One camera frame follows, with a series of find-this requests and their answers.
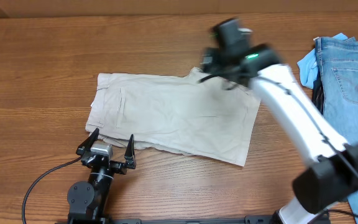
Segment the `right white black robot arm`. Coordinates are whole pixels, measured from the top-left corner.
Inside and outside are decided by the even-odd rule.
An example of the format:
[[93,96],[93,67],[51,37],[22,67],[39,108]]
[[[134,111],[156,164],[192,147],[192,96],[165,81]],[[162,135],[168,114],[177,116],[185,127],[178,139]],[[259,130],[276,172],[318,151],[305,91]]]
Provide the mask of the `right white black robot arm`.
[[306,169],[292,182],[295,194],[271,223],[329,223],[333,206],[358,191],[358,144],[350,145],[323,118],[268,44],[251,46],[237,19],[211,29],[216,48],[206,49],[203,70],[231,88],[252,90],[285,130]]

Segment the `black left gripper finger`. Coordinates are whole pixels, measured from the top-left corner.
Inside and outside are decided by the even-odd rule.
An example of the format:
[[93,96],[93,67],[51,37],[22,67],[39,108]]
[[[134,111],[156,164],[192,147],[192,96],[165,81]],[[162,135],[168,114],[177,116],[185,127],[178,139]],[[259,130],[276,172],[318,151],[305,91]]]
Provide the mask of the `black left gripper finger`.
[[76,150],[76,154],[82,156],[86,151],[90,151],[92,145],[98,140],[99,129],[96,128],[89,136],[86,138]]
[[134,135],[130,136],[126,152],[124,154],[125,164],[128,169],[136,168],[136,158],[135,158],[135,150],[134,150]]

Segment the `beige shorts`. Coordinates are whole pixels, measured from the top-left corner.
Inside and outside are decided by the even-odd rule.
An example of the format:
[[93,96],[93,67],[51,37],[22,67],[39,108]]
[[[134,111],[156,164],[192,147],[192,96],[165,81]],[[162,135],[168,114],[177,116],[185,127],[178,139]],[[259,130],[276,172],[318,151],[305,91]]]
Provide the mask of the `beige shorts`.
[[85,128],[115,146],[134,138],[136,149],[243,166],[259,105],[253,91],[198,68],[185,77],[101,73]]

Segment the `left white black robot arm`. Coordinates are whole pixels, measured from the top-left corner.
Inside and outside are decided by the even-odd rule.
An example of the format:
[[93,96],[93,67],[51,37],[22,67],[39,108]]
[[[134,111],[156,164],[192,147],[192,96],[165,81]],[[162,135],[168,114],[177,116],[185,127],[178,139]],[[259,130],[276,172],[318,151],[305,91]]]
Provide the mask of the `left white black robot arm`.
[[125,161],[112,160],[112,145],[98,139],[96,128],[76,150],[83,166],[91,169],[87,181],[74,183],[68,190],[69,203],[67,223],[112,223],[105,212],[111,184],[116,174],[125,175],[128,169],[136,168],[134,136],[129,138],[124,154]]

